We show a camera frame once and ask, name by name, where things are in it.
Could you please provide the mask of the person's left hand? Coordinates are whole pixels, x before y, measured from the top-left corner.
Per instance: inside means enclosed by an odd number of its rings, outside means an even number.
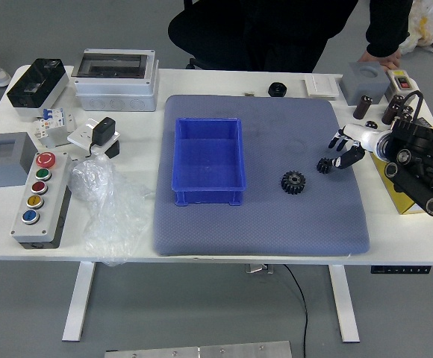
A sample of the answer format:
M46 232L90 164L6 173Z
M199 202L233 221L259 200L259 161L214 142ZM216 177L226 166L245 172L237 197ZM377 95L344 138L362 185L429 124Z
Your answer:
M377 62L383 70L386 72L388 70L396 70L400 66L400 61L402 54L400 50L396 50L389 56L386 57L376 57L371 55L369 52L365 51L359 58L359 62Z

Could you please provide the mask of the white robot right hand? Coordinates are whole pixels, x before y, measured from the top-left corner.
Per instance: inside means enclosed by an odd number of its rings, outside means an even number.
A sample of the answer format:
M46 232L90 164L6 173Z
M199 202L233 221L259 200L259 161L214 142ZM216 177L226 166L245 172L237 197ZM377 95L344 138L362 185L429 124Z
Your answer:
M348 168L361 160L367 151L373 153L378 159L387 162L384 151L389 134L390 131L378 131L362 125L345 125L337 131L328 147L333 148L338 142L336 151L341 151L349 140L352 141L352 146L344 154L333 159L332 165L338 169Z

